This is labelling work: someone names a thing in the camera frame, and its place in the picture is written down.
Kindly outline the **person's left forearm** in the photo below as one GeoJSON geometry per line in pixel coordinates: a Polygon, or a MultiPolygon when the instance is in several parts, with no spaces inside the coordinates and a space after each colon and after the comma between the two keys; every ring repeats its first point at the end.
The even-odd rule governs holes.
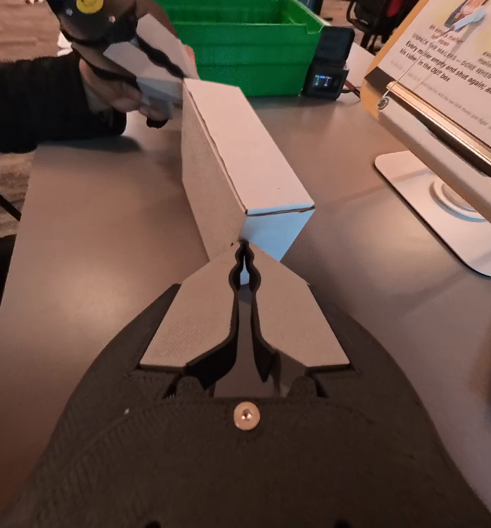
{"type": "Polygon", "coordinates": [[[0,62],[0,154],[25,154],[39,143],[123,134],[126,114],[92,111],[74,53],[0,62]]]}

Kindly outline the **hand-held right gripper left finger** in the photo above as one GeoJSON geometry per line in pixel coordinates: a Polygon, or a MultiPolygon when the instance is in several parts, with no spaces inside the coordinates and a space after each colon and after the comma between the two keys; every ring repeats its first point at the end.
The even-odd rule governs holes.
{"type": "Polygon", "coordinates": [[[192,376],[208,389],[236,362],[244,247],[233,244],[186,278],[140,360],[149,371],[192,376]]]}

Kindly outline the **person's left hand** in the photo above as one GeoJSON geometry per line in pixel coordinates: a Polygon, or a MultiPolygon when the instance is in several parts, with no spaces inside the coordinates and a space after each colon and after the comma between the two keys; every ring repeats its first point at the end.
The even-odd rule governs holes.
{"type": "Polygon", "coordinates": [[[125,114],[137,111],[154,125],[166,123],[169,120],[158,107],[143,102],[141,92],[130,84],[100,78],[82,59],[79,60],[78,68],[92,113],[97,114],[109,109],[125,114]]]}

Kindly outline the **black mesh office chair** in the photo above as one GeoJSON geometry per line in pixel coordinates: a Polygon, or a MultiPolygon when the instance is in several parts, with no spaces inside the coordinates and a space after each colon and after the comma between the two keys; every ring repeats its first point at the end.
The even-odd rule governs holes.
{"type": "Polygon", "coordinates": [[[418,1],[350,1],[347,21],[361,31],[360,46],[374,52],[377,39],[387,43],[418,1]]]}

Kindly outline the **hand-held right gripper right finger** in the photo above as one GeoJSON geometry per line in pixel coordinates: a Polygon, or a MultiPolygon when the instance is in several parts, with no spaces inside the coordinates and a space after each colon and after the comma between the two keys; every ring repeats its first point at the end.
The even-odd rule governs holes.
{"type": "Polygon", "coordinates": [[[345,371],[350,360],[310,286],[253,243],[245,246],[255,366],[285,397],[294,381],[345,371]]]}

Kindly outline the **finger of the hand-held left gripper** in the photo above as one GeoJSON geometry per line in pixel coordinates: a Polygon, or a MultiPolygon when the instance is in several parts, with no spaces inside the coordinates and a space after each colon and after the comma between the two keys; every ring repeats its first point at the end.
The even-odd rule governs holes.
{"type": "Polygon", "coordinates": [[[196,63],[181,40],[151,14],[140,18],[136,27],[139,48],[155,65],[180,79],[200,79],[196,63]]]}
{"type": "Polygon", "coordinates": [[[176,64],[162,55],[164,63],[157,57],[149,57],[134,42],[118,42],[103,51],[103,57],[135,78],[144,106],[159,110],[165,120],[173,117],[174,109],[183,101],[183,80],[185,73],[176,64]]]}

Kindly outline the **white cardboard mailer box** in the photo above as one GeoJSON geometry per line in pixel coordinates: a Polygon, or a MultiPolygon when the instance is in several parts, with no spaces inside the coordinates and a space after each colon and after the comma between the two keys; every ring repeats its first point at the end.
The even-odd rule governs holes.
{"type": "Polygon", "coordinates": [[[184,81],[181,155],[209,260],[249,242],[281,261],[315,203],[240,88],[184,81]]]}

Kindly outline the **black device with small screen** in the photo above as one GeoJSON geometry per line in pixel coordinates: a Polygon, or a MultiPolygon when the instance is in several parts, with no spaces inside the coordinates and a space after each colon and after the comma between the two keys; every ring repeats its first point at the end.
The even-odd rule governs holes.
{"type": "Polygon", "coordinates": [[[302,95],[336,100],[346,91],[347,59],[355,37],[350,27],[326,26],[308,68],[302,95]]]}

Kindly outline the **green plastic bin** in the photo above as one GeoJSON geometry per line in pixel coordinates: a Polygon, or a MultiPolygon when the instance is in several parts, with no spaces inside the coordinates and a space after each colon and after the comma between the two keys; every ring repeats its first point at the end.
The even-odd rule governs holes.
{"type": "Polygon", "coordinates": [[[328,23],[300,1],[157,1],[204,81],[298,96],[328,23]]]}

